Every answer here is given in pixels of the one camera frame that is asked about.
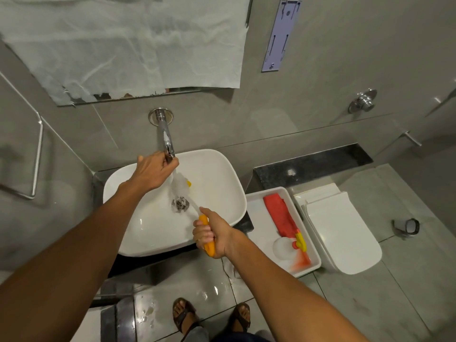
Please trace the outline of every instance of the hand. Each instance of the hand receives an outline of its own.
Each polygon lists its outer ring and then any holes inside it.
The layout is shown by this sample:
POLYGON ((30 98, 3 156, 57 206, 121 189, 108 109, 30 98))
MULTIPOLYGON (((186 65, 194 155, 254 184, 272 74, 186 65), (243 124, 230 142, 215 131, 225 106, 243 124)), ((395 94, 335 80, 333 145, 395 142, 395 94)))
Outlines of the hand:
POLYGON ((193 222, 193 240, 197 247, 204 249, 204 244, 215 240, 214 258, 222 258, 226 255, 228 247, 232 242, 233 233, 237 230, 232 228, 218 213, 205 207, 200 211, 209 218, 209 225, 202 224, 202 221, 193 222))
POLYGON ((163 151, 157 151, 147 157, 138 156, 136 169, 126 182, 139 189, 142 194, 146 194, 160 187, 178 165, 177 158, 168 164, 163 151))

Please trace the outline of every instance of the pants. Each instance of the pants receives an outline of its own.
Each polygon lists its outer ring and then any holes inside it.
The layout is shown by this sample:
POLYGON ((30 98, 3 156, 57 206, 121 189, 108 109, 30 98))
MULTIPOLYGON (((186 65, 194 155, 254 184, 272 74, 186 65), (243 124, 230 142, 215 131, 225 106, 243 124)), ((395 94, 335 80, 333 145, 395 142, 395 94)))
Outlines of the pants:
MULTIPOLYGON (((234 332, 223 334, 216 338, 216 341, 253 341, 253 342, 275 342, 271 332, 259 330, 255 335, 248 332, 234 332)), ((187 333, 182 342, 209 342, 209 333, 203 327, 194 327, 187 333)))

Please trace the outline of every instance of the white tray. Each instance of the white tray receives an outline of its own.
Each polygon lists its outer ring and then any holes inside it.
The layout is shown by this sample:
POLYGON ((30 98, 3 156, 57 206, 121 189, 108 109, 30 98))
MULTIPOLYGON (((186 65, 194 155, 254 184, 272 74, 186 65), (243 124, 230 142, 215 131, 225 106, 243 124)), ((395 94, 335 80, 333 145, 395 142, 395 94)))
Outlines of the white tray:
POLYGON ((254 225, 253 231, 248 233, 248 238, 252 240, 255 245, 259 247, 274 263, 279 265, 282 269, 286 270, 295 277, 300 277, 308 274, 322 265, 320 256, 318 255, 315 246, 304 227, 304 224, 297 212, 293 201, 291 200, 288 191, 283 187, 276 187, 270 190, 262 190, 260 192, 246 194, 247 198, 247 212, 250 216, 252 224, 254 225), (276 239, 280 238, 279 232, 277 231, 276 225, 269 215, 266 209, 263 197, 266 195, 278 193, 280 197, 285 201, 288 211, 291 217, 301 231, 302 237, 307 244, 307 255, 311 260, 311 264, 302 270, 291 271, 294 264, 294 259, 281 260, 278 259, 273 251, 272 245, 276 239))

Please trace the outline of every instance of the foot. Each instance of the foot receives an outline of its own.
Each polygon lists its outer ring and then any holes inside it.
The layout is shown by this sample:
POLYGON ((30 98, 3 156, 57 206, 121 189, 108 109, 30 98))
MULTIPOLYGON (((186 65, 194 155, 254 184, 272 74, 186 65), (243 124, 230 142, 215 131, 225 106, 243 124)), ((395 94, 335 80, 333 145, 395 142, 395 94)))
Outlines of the foot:
MULTIPOLYGON (((238 310, 239 315, 242 318, 244 318, 250 325, 250 309, 248 305, 238 305, 237 307, 235 307, 235 310, 238 310)), ((233 333, 242 333, 244 331, 241 322, 237 318, 233 321, 232 325, 230 326, 230 329, 233 333)))
MULTIPOLYGON (((185 309, 185 300, 181 299, 173 307, 173 312, 172 312, 173 317, 177 318, 180 315, 180 313, 182 311, 184 311, 184 309, 185 309)), ((196 317, 195 313, 188 312, 182 322, 182 333, 184 335, 187 334, 188 329, 190 329, 191 325, 196 321, 197 321, 197 317, 196 317)))

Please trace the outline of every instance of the red cloth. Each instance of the red cloth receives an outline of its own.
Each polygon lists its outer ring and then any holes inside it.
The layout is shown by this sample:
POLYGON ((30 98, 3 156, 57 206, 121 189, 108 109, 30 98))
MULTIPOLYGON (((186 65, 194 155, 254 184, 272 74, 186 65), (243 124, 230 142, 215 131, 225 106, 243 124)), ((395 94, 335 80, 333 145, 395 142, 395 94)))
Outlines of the red cloth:
POLYGON ((263 197, 274 224, 283 238, 296 238, 299 229, 288 211, 288 207, 278 193, 263 197))

